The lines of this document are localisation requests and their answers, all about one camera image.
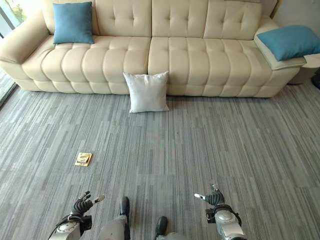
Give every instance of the white pillow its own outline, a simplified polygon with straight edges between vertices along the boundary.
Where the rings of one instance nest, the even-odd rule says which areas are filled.
[[[169,110],[166,102],[168,74],[168,71],[155,75],[123,73],[130,92],[130,113]]]

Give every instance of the blue pillow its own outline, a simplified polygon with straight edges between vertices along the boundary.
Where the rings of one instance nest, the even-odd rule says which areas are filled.
[[[92,2],[53,3],[54,44],[86,43],[92,39]]]
[[[277,61],[320,53],[320,38],[306,26],[285,26],[260,33],[257,37]]]

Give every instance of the sofa backrest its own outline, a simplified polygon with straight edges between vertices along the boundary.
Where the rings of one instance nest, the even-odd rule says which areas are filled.
[[[53,3],[88,1],[42,0],[50,33]],[[252,40],[261,12],[260,0],[92,0],[92,30],[98,36]]]
[[[252,40],[260,0],[152,0],[153,37]]]
[[[151,37],[151,0],[42,0],[49,32],[55,32],[53,4],[83,2],[92,2],[94,35]]]

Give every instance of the brass floor box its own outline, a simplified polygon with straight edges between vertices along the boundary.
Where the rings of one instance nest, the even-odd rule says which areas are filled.
[[[79,152],[74,165],[87,167],[90,163],[91,157],[92,153]]]

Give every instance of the side table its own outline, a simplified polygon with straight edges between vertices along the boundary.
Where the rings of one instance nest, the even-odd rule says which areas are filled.
[[[320,68],[320,54],[304,56],[306,64],[300,68],[299,73],[289,82],[289,84],[303,84]]]

